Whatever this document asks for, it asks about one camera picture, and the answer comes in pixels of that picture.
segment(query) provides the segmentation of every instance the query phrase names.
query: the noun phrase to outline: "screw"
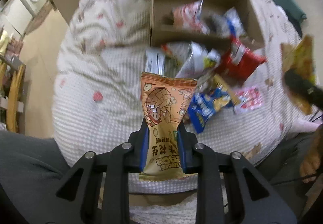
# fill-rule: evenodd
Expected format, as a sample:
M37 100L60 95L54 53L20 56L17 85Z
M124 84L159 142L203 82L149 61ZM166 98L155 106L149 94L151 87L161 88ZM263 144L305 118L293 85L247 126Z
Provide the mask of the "screw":
M240 159L241 158L241 154L239 152L233 152L231 154L231 156L234 158L234 159Z
M94 157L94 152L90 151L90 152L86 152L85 153L85 158L90 159Z
M202 143L196 143L194 146L195 149L202 150L204 148L204 145Z
M128 142L125 142L125 143L122 144L122 148L123 149L130 149L131 148L131 144L128 143Z

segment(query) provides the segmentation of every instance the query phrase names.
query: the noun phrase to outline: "triangular cutout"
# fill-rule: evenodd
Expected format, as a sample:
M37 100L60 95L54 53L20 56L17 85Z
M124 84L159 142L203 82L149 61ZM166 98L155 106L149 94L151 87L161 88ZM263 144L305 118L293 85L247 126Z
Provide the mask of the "triangular cutout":
M243 175L247 182L248 190L252 201L257 201L269 196L269 192L265 189L254 175L246 168L243 169Z
M67 199L69 201L74 201L78 187L83 175L83 168L79 168L74 175L62 186L57 192L56 196L61 199Z

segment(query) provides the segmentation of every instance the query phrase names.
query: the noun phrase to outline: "gray pants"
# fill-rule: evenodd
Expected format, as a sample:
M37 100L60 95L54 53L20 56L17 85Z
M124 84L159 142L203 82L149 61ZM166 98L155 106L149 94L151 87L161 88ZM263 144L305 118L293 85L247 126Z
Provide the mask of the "gray pants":
M300 135L282 141L258 170L271 183L299 177L299 165L311 138L311 135ZM39 223L39 212L55 210L49 207L46 195L68 170L53 139L0 132L0 184L30 224ZM297 216L304 208L308 188L301 181L275 186Z

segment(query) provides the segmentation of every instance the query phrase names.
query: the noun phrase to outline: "open cardboard box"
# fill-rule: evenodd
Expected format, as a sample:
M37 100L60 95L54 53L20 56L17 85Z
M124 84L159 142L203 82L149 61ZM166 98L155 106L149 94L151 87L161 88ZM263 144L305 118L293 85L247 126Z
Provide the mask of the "open cardboard box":
M195 1L198 0L151 0L151 46L158 47L172 41L195 41L209 48L229 48L229 38L220 38L215 32L202 34L172 25L172 8ZM248 38L241 41L251 49L264 47L264 38L250 0L203 0L201 20L212 12L223 15L232 7L236 8L248 34Z

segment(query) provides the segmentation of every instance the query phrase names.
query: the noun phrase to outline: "snack package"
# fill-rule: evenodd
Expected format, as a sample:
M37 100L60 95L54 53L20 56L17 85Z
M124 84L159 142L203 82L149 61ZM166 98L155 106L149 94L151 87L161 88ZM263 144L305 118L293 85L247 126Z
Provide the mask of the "snack package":
M159 49L146 49L146 73L164 75L165 55Z
M188 107L187 113L199 134L202 133L206 122L223 107L231 107L239 104L240 100L229 88L226 82L219 76L213 78L213 90L209 94L196 92Z
M202 11L202 4L203 0L199 0L174 8L172 10L174 17L173 25L191 31L208 34L210 32L209 28L199 20Z
M235 91L235 95L241 100L241 103L234 106L236 114L244 114L263 105L263 99L258 87L242 88Z
M223 16L213 14L211 16L211 25L217 35L222 38L239 38L246 35L242 22L235 8L229 9Z
M281 44L282 50L282 72L294 69L296 74L303 79L309 80L312 84L316 83L314 63L313 63L313 37L306 35L300 44L292 47L290 44ZM300 95L289 91L286 92L290 100L306 115L312 113L312 105Z
M171 42L161 46L166 55L181 66L176 78L198 78L208 69L216 68L221 61L220 54L212 49L208 52L196 42Z
M177 127L190 104L197 81L142 73L143 112L149 128L146 166L140 180L184 177L178 155Z
M222 57L217 73L225 73L237 80L245 81L257 69L266 62L266 58L259 56L245 47L238 39L232 39L231 49Z

